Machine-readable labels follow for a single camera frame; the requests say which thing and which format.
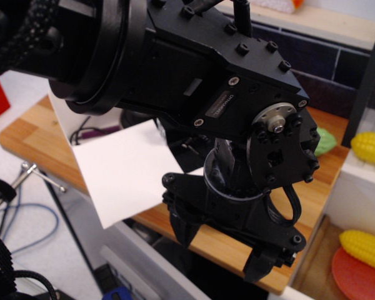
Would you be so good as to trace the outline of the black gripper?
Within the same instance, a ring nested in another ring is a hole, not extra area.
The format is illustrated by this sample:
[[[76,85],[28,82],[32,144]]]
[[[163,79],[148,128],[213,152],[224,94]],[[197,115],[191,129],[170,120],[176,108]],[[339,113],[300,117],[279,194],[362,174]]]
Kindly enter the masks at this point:
[[[162,177],[163,201],[177,241],[188,248],[203,224],[246,244],[252,251],[244,265],[244,281],[256,283],[274,266],[292,266],[306,245],[292,220],[283,219],[271,203],[271,190],[260,190],[251,177],[246,152],[217,139],[201,176],[169,172]]]

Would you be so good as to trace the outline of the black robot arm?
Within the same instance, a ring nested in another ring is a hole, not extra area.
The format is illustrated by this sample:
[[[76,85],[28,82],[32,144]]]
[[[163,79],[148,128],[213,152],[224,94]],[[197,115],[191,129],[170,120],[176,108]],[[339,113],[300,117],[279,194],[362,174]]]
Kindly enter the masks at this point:
[[[49,80],[75,113],[123,108],[214,138],[204,174],[162,178],[170,223],[188,247],[207,224],[248,245],[245,280],[291,266],[295,183],[319,168],[308,95],[272,42],[253,38],[247,1],[0,1],[0,75]]]

